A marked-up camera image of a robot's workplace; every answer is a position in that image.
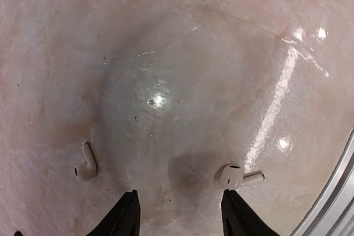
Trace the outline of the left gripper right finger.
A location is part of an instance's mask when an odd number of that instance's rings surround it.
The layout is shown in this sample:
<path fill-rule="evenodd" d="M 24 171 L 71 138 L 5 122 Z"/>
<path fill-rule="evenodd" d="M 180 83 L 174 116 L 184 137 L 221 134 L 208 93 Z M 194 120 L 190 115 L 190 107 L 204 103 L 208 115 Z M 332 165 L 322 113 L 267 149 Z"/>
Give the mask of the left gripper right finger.
<path fill-rule="evenodd" d="M 225 236 L 279 236 L 235 190 L 224 190 L 221 213 Z"/>

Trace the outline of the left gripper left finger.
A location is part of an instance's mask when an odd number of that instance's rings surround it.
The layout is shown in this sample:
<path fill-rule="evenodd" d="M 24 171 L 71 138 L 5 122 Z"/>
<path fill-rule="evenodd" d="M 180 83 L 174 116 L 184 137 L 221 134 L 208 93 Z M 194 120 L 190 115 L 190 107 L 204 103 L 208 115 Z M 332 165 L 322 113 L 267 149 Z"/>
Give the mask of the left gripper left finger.
<path fill-rule="evenodd" d="M 139 236 L 140 212 L 137 190 L 125 192 L 87 236 Z"/>

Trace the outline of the white wireless earbud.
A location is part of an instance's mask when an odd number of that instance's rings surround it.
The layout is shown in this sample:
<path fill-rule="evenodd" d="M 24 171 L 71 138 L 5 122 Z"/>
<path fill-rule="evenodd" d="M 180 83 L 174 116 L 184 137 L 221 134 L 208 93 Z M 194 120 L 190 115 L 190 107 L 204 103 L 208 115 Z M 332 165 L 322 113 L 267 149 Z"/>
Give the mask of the white wireless earbud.
<path fill-rule="evenodd" d="M 84 161 L 82 164 L 74 166 L 74 173 L 78 180 L 88 182 L 98 175 L 98 163 L 90 141 L 81 143 L 80 149 Z"/>
<path fill-rule="evenodd" d="M 237 190 L 264 181 L 265 175 L 261 170 L 245 173 L 244 169 L 236 164 L 226 164 L 217 171 L 214 180 L 224 190 Z"/>

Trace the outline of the aluminium front rail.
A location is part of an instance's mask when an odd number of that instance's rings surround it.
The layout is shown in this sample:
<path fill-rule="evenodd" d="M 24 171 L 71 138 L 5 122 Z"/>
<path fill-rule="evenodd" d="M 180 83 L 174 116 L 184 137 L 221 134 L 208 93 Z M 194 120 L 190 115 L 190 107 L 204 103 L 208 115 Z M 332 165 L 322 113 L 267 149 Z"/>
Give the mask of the aluminium front rail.
<path fill-rule="evenodd" d="M 353 235 L 353 133 L 320 196 L 292 235 Z"/>

